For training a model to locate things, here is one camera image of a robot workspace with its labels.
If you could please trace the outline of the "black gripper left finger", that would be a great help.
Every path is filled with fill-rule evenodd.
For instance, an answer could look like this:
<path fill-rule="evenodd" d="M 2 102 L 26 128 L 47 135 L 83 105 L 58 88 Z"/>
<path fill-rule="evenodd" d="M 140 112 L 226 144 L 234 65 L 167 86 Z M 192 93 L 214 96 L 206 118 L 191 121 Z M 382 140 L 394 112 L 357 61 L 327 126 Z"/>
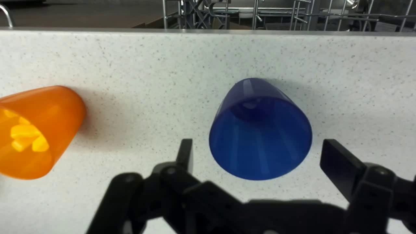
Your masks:
<path fill-rule="evenodd" d="M 190 173 L 192 140 L 183 139 L 174 161 L 157 164 L 143 178 L 112 178 L 86 234 L 144 234 L 162 218 L 177 234 L 243 234 L 232 217 L 239 201 L 212 182 Z"/>

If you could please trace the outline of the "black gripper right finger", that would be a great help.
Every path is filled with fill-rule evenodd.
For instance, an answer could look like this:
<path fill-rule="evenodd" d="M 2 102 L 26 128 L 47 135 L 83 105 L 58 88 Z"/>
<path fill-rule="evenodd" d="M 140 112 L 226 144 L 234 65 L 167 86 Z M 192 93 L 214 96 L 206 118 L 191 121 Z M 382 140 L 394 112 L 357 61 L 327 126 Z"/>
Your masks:
<path fill-rule="evenodd" d="M 322 141 L 320 167 L 348 201 L 339 234 L 387 234 L 390 218 L 416 234 L 416 179 L 362 162 L 335 139 Z"/>

